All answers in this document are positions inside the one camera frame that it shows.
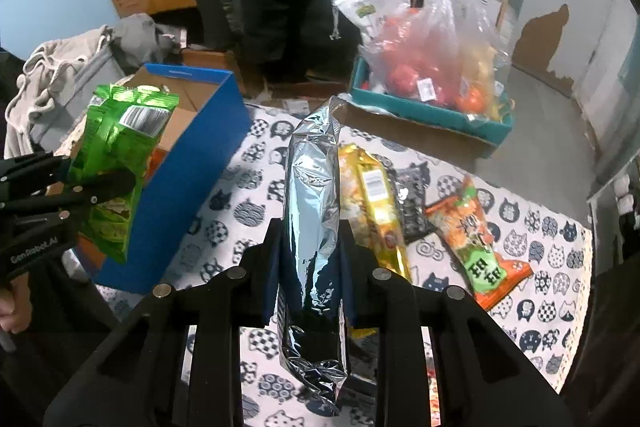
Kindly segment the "left hand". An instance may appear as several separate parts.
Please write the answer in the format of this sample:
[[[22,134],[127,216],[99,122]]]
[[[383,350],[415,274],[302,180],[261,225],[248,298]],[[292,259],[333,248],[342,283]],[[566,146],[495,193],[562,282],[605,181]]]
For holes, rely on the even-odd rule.
[[[23,273],[0,293],[0,326],[3,332],[19,334],[32,321],[32,303],[28,286],[29,274]]]

